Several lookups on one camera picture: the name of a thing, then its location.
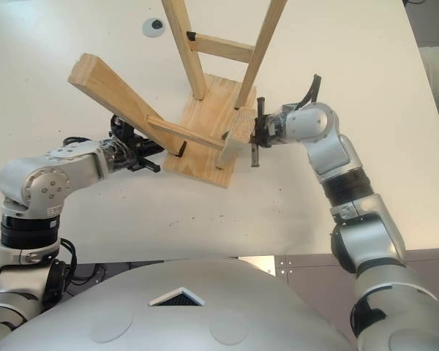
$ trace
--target vent grille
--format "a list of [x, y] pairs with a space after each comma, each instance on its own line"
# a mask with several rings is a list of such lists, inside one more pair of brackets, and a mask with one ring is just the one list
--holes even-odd
[[156, 306], [201, 306], [198, 302], [193, 301], [187, 295], [179, 294], [166, 300], [162, 303], [158, 303]]
[[203, 306], [205, 301], [196, 294], [180, 287], [149, 302], [150, 306]]

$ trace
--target wooden plank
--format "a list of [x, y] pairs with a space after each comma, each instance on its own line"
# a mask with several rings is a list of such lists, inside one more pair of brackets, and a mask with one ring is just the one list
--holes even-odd
[[189, 15], [184, 0], [162, 0], [162, 5], [168, 17], [170, 30], [177, 44], [187, 78], [194, 98], [202, 100], [205, 95], [206, 84], [198, 53], [190, 50], [187, 32], [191, 30]]
[[[202, 135], [221, 138], [230, 129], [233, 117], [237, 114], [234, 102], [241, 87], [240, 82], [205, 75], [207, 92], [202, 101], [190, 97], [182, 114], [180, 125]], [[255, 87], [251, 89], [246, 106], [255, 104]], [[224, 170], [216, 168], [220, 151], [206, 146], [187, 142], [184, 155], [168, 155], [164, 162], [167, 171], [189, 176], [210, 184], [228, 187], [234, 162]]]
[[153, 127], [159, 130], [170, 133], [172, 135], [176, 135], [178, 137], [182, 137], [183, 139], [190, 140], [195, 143], [208, 146], [209, 148], [215, 148], [222, 151], [225, 147], [224, 140], [216, 139], [214, 137], [208, 137], [200, 133], [193, 132], [186, 127], [179, 126], [178, 124], [170, 123], [156, 117], [149, 116], [148, 123], [150, 123]]
[[190, 48], [200, 53], [221, 56], [225, 59], [248, 63], [254, 51], [253, 45], [242, 44], [232, 40], [210, 37], [209, 35], [190, 32]]
[[240, 150], [249, 145], [250, 135], [254, 132], [256, 117], [257, 111], [253, 108], [239, 108], [226, 137], [225, 147], [218, 157], [218, 168], [225, 168], [226, 165], [229, 165], [236, 159]]
[[84, 53], [68, 81], [168, 152], [179, 152], [184, 140], [148, 124], [148, 116], [162, 118], [99, 57]]
[[247, 66], [246, 75], [242, 81], [241, 90], [237, 96], [235, 108], [244, 106], [249, 91], [252, 88], [255, 77], [257, 77], [258, 69], [262, 64], [266, 49], [269, 47], [273, 32], [277, 27], [279, 17], [285, 8], [287, 0], [271, 0], [269, 9], [266, 12], [265, 20], [263, 20], [262, 28], [255, 43], [254, 53], [250, 59], [249, 66]]

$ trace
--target table surface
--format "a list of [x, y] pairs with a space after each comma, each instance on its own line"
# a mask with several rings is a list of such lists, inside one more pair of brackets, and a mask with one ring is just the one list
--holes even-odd
[[[267, 0], [187, 1], [195, 31], [253, 44]], [[107, 137], [111, 114], [67, 83], [81, 53], [105, 60], [161, 116], [190, 94], [170, 31], [142, 34], [157, 0], [0, 4], [0, 169], [77, 135]], [[246, 65], [201, 56], [241, 80]], [[401, 1], [290, 0], [256, 86], [266, 112], [301, 99], [312, 75], [340, 117], [408, 249], [439, 247], [439, 118]], [[162, 163], [165, 155], [152, 157]], [[179, 175], [121, 171], [71, 195], [61, 236], [82, 263], [330, 252], [329, 204], [302, 146], [249, 152], [229, 189]]]

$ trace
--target screw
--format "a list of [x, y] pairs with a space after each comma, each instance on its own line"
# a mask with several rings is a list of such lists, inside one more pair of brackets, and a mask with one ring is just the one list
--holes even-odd
[[151, 27], [153, 27], [153, 29], [161, 29], [162, 22], [160, 20], [154, 20], [153, 23], [151, 24]]

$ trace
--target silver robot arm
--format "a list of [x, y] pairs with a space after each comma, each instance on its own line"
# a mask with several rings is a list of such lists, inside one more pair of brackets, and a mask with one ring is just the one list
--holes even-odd
[[298, 110], [284, 105], [280, 113], [263, 116], [261, 126], [255, 137], [262, 146], [299, 142], [306, 147], [331, 203], [336, 223], [331, 250], [356, 274], [358, 302], [350, 322], [358, 349], [439, 350], [439, 302], [405, 267], [402, 236], [353, 145], [339, 133], [337, 114], [318, 102]]
[[110, 135], [101, 141], [67, 138], [68, 145], [16, 159], [0, 172], [0, 339], [55, 306], [70, 283], [71, 272], [57, 259], [65, 199], [117, 170], [160, 170], [144, 157], [162, 147], [115, 116]]

